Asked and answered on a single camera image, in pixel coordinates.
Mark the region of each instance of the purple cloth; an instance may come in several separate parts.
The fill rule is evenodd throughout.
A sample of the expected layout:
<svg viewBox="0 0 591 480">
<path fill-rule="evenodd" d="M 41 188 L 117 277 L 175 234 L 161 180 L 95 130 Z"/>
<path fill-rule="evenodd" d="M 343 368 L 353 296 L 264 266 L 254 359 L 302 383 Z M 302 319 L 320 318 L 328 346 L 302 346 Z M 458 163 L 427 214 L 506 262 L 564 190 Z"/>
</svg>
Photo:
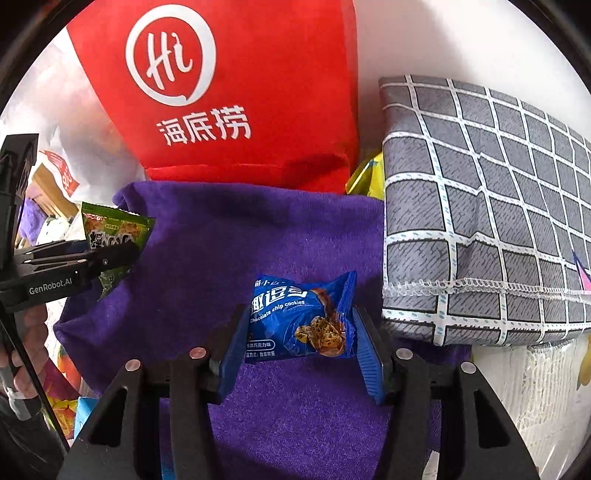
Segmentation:
<svg viewBox="0 0 591 480">
<path fill-rule="evenodd" d="M 21 237 L 29 240 L 31 245 L 35 245 L 46 219 L 47 214 L 39 207 L 37 202 L 33 199 L 25 198 L 21 223 L 18 225 L 18 233 L 21 234 Z"/>
<path fill-rule="evenodd" d="M 70 298 L 54 328 L 98 391 L 130 358 L 171 359 L 201 345 L 237 303 L 251 301 L 258 273 L 312 282 L 357 270 L 355 300 L 380 318 L 379 200 L 242 184 L 143 182 L 124 188 L 115 202 L 156 217 L 150 241 L 111 294 L 99 303 L 99 290 Z M 410 346 L 439 362 L 462 361 L 470 352 Z M 234 392 L 209 410 L 231 480 L 371 478 L 389 415 L 367 395 L 355 359 L 320 356 L 244 365 Z M 431 432 L 435 449 L 437 418 Z"/>
</svg>

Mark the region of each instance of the white logo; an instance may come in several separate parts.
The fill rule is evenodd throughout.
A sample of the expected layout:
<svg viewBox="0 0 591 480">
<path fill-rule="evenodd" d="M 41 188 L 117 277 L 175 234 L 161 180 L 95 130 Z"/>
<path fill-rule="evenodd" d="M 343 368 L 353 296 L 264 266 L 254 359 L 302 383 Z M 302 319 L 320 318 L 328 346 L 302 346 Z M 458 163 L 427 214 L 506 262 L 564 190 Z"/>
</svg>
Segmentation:
<svg viewBox="0 0 591 480">
<path fill-rule="evenodd" d="M 163 93 L 157 92 L 156 90 L 150 88 L 140 76 L 135 65 L 134 51 L 139 35 L 148 25 L 160 18 L 178 18 L 179 20 L 184 21 L 193 29 L 195 35 L 197 35 L 197 38 L 199 39 L 199 43 L 201 44 L 201 74 L 197 81 L 197 85 L 195 85 L 193 93 L 191 93 L 189 98 L 185 97 L 184 95 L 164 95 Z M 159 90 L 164 90 L 164 84 L 162 83 L 162 78 L 159 71 L 161 65 L 164 68 L 164 73 L 171 82 L 174 82 L 176 79 L 174 77 L 174 72 L 170 63 L 171 53 L 174 52 L 174 61 L 181 73 L 188 73 L 193 70 L 193 59 L 189 59 L 186 63 L 185 59 L 183 58 L 183 46 L 178 35 L 176 33 L 172 33 L 171 36 L 176 40 L 172 51 L 168 49 L 168 34 L 166 32 L 160 33 L 161 54 L 159 57 L 156 57 L 154 53 L 154 34 L 148 34 L 147 52 L 150 67 L 146 71 L 146 75 L 148 78 L 154 79 L 156 87 L 158 87 Z M 163 103 L 165 105 L 186 106 L 191 105 L 192 103 L 195 103 L 197 100 L 199 100 L 203 94 L 207 92 L 207 89 L 211 85 L 213 72 L 216 68 L 216 43 L 213 39 L 213 34 L 209 28 L 209 25 L 196 11 L 191 10 L 189 7 L 185 7 L 184 5 L 162 5 L 147 12 L 142 18 L 138 20 L 138 22 L 129 32 L 127 44 L 125 45 L 125 61 L 127 62 L 127 68 L 129 69 L 129 73 L 133 77 L 135 83 L 137 83 L 139 88 L 141 88 L 142 91 L 150 98 L 153 98 L 157 102 Z"/>
<path fill-rule="evenodd" d="M 30 287 L 29 295 L 35 295 L 37 293 L 42 293 L 47 290 L 53 290 L 54 288 L 67 287 L 68 285 L 72 285 L 72 278 L 67 278 L 65 281 L 62 279 L 58 282 L 44 283 L 39 287 Z"/>
</svg>

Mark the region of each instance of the blue snack wrapper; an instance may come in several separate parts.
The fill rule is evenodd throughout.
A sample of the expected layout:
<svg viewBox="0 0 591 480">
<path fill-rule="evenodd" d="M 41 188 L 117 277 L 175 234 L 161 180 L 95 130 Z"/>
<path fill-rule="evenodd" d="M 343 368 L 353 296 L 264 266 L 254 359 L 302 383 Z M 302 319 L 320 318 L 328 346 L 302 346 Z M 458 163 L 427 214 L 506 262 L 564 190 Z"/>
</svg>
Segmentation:
<svg viewBox="0 0 591 480">
<path fill-rule="evenodd" d="M 329 283 L 297 284 L 260 275 L 246 344 L 248 363 L 319 353 L 354 356 L 352 319 L 357 272 Z"/>
</svg>

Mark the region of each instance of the gray checkered cushion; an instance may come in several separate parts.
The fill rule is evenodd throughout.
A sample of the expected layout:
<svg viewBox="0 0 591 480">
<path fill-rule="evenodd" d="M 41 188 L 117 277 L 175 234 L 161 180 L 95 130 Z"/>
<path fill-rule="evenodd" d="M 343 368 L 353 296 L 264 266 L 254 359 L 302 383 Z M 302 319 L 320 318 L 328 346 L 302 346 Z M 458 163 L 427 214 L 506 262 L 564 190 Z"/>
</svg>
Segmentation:
<svg viewBox="0 0 591 480">
<path fill-rule="evenodd" d="M 481 86 L 407 75 L 382 79 L 380 92 L 386 330 L 436 345 L 581 335 L 589 143 Z"/>
</svg>

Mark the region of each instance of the yellow snack bag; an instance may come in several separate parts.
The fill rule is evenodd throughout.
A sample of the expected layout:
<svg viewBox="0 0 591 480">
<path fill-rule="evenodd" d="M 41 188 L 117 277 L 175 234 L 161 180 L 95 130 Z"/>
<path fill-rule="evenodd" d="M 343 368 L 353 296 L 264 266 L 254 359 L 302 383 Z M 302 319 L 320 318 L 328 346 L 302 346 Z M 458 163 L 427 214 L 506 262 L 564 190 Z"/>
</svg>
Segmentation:
<svg viewBox="0 0 591 480">
<path fill-rule="evenodd" d="M 384 199 L 384 153 L 363 162 L 345 186 L 347 195 L 365 195 Z"/>
</svg>

